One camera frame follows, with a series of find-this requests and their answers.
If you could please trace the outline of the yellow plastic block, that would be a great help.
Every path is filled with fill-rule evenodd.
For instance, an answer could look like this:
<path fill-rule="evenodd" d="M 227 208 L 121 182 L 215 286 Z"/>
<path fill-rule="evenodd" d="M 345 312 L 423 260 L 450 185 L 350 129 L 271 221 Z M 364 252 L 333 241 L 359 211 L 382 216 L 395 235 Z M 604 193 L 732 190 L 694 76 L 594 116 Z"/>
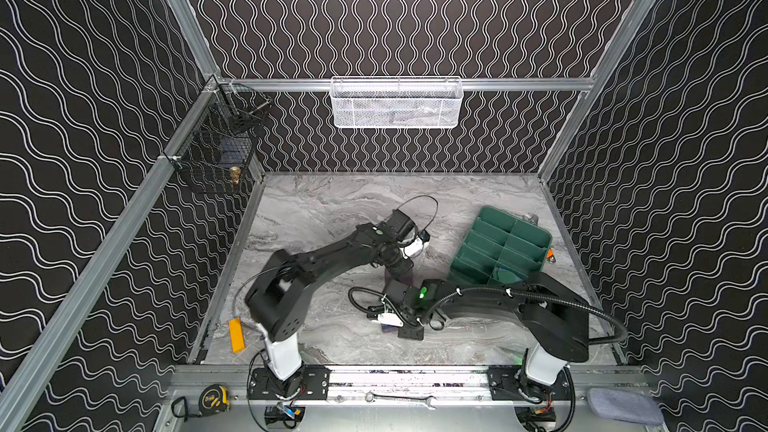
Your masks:
<path fill-rule="evenodd" d="M 228 321 L 228 331 L 232 353 L 240 354 L 246 349 L 244 328 L 240 317 Z"/>

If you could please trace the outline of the purple striped sock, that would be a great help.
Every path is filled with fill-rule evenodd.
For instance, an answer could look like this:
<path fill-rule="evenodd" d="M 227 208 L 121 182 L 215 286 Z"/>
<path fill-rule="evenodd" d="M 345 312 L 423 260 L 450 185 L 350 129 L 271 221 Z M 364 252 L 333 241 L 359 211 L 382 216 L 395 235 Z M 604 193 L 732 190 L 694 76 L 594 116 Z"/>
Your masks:
<path fill-rule="evenodd" d="M 385 271 L 384 291 L 387 293 L 403 292 L 414 284 L 414 270 L 393 272 L 390 269 Z"/>

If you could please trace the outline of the brass padlock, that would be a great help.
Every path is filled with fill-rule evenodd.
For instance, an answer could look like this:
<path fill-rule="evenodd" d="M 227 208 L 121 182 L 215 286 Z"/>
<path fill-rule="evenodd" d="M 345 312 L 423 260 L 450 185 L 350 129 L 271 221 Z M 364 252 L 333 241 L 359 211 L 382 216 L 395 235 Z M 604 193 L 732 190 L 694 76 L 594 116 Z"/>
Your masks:
<path fill-rule="evenodd" d="M 238 166 L 233 166 L 229 169 L 229 174 L 230 174 L 231 184 L 234 186 L 239 185 L 241 175 L 242 175 L 242 169 Z"/>

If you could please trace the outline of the silver combination wrench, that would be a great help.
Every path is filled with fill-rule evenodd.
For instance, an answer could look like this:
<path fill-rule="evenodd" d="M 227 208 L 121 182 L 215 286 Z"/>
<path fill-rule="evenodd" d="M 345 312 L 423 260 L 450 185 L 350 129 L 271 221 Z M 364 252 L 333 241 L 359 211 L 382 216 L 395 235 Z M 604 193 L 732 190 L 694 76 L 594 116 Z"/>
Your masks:
<path fill-rule="evenodd" d="M 427 410 L 433 411 L 436 409 L 433 404 L 434 397 L 410 397 L 401 395 L 385 395 L 377 394 L 374 392 L 367 392 L 364 396 L 364 400 L 369 404 L 398 404 L 398 405 L 416 405 L 425 407 Z"/>

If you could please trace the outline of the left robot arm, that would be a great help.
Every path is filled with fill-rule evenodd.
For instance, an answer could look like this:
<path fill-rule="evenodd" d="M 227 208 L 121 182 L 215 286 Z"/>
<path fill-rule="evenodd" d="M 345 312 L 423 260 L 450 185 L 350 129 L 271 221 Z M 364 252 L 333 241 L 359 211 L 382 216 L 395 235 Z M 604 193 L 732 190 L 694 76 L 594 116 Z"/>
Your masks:
<path fill-rule="evenodd" d="M 338 276 L 361 266 L 382 267 L 393 278 L 412 271 L 413 258 L 428 246 L 430 235 L 395 209 L 383 221 L 359 224 L 346 237 L 297 254 L 274 252 L 244 297 L 261 332 L 273 376 L 286 382 L 303 366 L 298 331 L 314 293 Z"/>

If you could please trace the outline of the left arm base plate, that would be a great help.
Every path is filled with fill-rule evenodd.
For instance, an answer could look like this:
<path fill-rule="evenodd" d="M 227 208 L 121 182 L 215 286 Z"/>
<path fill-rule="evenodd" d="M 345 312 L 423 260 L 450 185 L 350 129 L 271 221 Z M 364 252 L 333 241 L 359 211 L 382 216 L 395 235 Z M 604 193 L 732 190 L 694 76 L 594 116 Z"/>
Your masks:
<path fill-rule="evenodd" d="M 321 365 L 302 365 L 285 380 L 268 367 L 255 368 L 247 382 L 247 398 L 253 400 L 326 400 L 331 371 Z"/>

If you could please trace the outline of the grey cloth pad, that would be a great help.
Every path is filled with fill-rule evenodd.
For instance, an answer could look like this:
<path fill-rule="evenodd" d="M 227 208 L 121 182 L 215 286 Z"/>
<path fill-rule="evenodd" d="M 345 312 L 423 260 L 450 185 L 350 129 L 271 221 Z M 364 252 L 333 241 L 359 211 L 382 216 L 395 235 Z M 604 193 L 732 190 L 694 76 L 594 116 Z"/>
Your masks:
<path fill-rule="evenodd" d="M 618 389 L 591 388 L 586 393 L 590 409 L 603 419 L 658 427 L 664 417 L 650 397 Z"/>

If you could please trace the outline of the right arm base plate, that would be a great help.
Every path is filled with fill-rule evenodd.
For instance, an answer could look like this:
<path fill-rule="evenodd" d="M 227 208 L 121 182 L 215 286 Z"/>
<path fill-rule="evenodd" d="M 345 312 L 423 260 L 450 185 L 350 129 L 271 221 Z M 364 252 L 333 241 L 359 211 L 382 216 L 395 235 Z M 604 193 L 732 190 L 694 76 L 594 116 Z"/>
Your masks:
<path fill-rule="evenodd" d="M 528 378 L 522 366 L 491 366 L 487 370 L 487 379 L 493 401 L 545 405 L 550 399 L 566 401 L 574 397 L 568 373 L 569 369 L 565 368 L 552 385 L 544 385 Z"/>

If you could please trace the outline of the green divided plastic tray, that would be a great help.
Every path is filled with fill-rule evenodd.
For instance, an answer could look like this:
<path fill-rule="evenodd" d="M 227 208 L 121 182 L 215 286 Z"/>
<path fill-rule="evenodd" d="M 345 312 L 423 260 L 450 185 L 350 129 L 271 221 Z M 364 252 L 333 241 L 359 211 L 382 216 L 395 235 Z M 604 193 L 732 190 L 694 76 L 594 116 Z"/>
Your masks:
<path fill-rule="evenodd" d="M 450 264 L 448 277 L 463 285 L 524 281 L 543 269 L 552 234 L 523 218 L 484 206 Z"/>

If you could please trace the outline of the yellow black tape measure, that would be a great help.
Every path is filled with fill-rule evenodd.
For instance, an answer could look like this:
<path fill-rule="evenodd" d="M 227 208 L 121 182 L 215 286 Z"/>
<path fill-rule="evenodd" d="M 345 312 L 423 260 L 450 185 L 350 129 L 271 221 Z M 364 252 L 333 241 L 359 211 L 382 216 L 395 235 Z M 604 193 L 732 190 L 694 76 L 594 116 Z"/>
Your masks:
<path fill-rule="evenodd" d="M 231 408 L 228 389 L 222 384 L 207 386 L 198 396 L 197 405 L 190 406 L 186 396 L 180 396 L 170 405 L 174 418 L 184 422 L 190 419 L 211 417 L 220 413 L 229 412 Z"/>

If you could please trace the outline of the white mesh wall basket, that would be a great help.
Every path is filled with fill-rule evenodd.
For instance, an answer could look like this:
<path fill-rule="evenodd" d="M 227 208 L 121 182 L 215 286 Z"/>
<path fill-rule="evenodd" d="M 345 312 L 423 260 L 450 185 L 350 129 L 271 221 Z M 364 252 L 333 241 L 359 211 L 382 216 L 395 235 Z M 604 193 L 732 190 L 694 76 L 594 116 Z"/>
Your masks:
<path fill-rule="evenodd" d="M 334 76 L 329 96 L 342 129 L 452 129 L 464 99 L 453 76 Z"/>

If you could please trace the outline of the orange handled adjustable wrench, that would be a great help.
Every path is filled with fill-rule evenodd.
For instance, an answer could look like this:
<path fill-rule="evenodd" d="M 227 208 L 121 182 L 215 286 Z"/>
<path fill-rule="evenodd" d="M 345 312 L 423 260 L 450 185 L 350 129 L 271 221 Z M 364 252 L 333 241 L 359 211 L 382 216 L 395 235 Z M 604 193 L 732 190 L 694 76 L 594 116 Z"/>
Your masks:
<path fill-rule="evenodd" d="M 524 214 L 523 219 L 534 226 L 537 226 L 539 224 L 539 217 L 534 213 Z M 556 256 L 554 255 L 554 251 L 552 248 L 548 249 L 546 254 L 546 260 L 550 264 L 555 264 L 557 262 Z"/>

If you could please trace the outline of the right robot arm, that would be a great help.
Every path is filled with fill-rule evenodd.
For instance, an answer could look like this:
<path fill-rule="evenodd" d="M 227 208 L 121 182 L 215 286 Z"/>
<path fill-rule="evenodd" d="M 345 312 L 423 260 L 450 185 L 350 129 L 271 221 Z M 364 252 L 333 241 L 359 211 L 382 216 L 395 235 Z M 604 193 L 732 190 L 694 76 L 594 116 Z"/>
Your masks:
<path fill-rule="evenodd" d="M 459 318 L 508 321 L 528 330 L 536 344 L 525 353 L 519 373 L 518 382 L 526 386 L 551 387 L 567 365 L 589 359 L 590 347 L 619 343 L 628 335 L 620 320 L 540 272 L 511 284 L 429 279 L 414 287 L 395 281 L 377 297 L 378 305 L 359 310 L 416 340 L 426 327 L 436 330 Z"/>

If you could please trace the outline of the aluminium front rail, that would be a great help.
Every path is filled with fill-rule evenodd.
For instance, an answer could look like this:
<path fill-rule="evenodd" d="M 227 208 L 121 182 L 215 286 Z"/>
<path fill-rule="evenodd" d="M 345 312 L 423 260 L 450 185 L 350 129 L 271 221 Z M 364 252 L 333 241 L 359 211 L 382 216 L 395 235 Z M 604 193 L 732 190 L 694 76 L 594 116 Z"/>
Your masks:
<path fill-rule="evenodd" d="M 298 400 L 311 405 L 398 405 L 369 404 L 367 392 L 410 397 L 433 396 L 436 406 L 500 405 L 522 401 L 493 401 L 489 390 L 487 370 L 491 366 L 386 366 L 386 365 L 327 365 L 330 385 L 326 400 Z M 183 366 L 171 379 L 169 392 L 173 397 L 197 397 L 212 384 L 222 384 L 237 403 L 247 398 L 250 372 L 260 367 L 247 365 Z M 591 388 L 621 389 L 643 395 L 650 393 L 645 375 L 634 366 L 572 365 L 571 383 L 579 400 Z M 277 400 L 253 400 L 273 403 Z"/>

